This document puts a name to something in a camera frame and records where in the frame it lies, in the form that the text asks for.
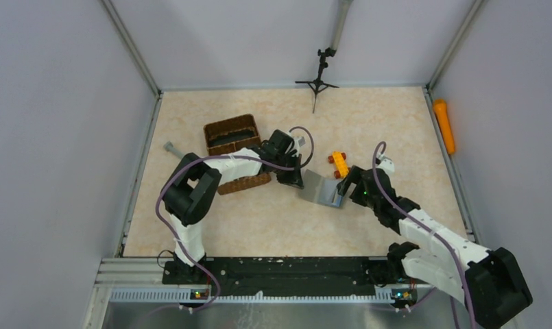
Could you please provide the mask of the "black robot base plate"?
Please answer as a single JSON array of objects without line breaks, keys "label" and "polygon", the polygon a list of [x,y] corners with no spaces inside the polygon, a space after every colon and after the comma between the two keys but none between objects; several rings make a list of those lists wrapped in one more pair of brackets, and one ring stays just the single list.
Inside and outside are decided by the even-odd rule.
[{"label": "black robot base plate", "polygon": [[220,284],[242,279],[269,280],[276,278],[348,279],[357,284],[421,283],[410,278],[395,263],[384,256],[336,257],[205,257],[189,267],[179,260],[170,260],[163,269],[163,284],[206,284],[214,276]]}]

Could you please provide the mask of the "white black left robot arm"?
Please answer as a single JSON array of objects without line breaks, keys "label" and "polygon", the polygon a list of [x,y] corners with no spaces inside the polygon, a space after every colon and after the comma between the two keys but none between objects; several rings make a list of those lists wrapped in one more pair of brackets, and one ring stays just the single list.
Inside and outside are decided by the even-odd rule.
[{"label": "white black left robot arm", "polygon": [[228,154],[199,157],[183,155],[157,199],[169,214],[163,223],[176,242],[175,255],[194,267],[206,252],[202,242],[202,220],[209,212],[218,188],[227,183],[275,173],[278,183],[304,188],[301,169],[303,137],[275,130],[269,139]]}]

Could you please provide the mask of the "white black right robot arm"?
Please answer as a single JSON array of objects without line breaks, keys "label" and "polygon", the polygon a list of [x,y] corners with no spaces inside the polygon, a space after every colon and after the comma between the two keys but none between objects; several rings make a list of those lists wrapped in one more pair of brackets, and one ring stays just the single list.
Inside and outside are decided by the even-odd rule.
[{"label": "white black right robot arm", "polygon": [[406,238],[389,247],[387,260],[397,277],[433,285],[462,303],[482,328],[501,328],[533,303],[516,257],[458,235],[414,201],[398,196],[381,168],[353,166],[337,185],[339,195],[372,209],[379,222]]}]

